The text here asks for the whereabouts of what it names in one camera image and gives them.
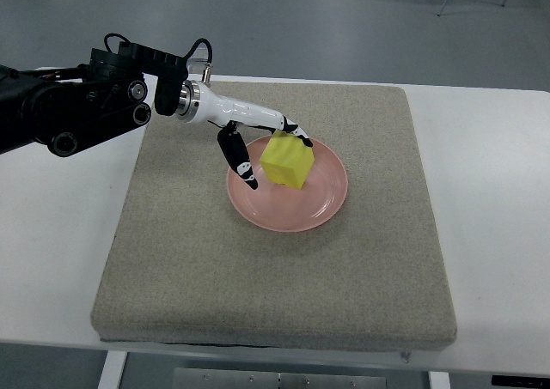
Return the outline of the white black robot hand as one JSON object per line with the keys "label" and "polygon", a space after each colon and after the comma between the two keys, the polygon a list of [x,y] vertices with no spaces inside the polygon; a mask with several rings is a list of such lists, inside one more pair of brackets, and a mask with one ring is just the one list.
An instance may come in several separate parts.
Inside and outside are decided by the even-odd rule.
{"label": "white black robot hand", "polygon": [[297,137],[306,147],[313,146],[305,131],[281,112],[215,94],[204,82],[184,82],[175,114],[188,124],[207,122],[218,127],[217,142],[229,167],[254,190],[258,188],[258,181],[254,176],[246,144],[238,131],[239,125],[271,133],[282,131]]}

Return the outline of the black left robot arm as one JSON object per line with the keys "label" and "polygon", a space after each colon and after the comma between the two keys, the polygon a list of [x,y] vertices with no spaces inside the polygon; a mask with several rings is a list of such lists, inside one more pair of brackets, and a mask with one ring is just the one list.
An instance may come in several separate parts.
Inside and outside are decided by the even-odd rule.
{"label": "black left robot arm", "polygon": [[74,68],[1,68],[1,151],[40,143],[68,157],[174,114],[192,56],[122,38]]}

